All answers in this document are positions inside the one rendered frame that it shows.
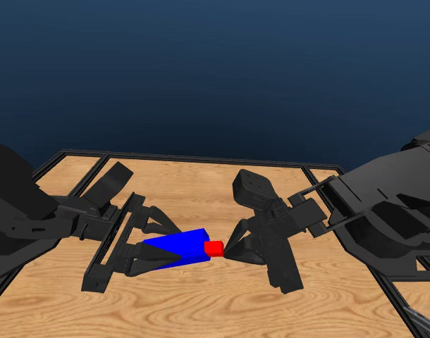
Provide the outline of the blue hollow socket block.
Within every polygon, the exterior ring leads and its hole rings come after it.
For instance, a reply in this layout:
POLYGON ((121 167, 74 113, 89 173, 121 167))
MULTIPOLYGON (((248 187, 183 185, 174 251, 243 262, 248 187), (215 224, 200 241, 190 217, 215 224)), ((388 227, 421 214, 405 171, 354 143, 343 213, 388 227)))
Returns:
POLYGON ((158 270, 161 270, 209 261, 211 258, 204 251, 204 243, 209 240, 209 235, 205 229, 200 228, 178 234, 146 239, 144 243, 181 256, 179 261, 158 268, 158 270))

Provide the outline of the thin red peg bar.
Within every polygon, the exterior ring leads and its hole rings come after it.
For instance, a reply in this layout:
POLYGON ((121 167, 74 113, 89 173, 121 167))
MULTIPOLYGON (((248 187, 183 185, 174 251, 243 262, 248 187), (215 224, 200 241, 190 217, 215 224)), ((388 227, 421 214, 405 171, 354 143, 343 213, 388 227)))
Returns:
POLYGON ((205 241, 204 252, 209 257, 223 257, 224 244, 222 241, 205 241))

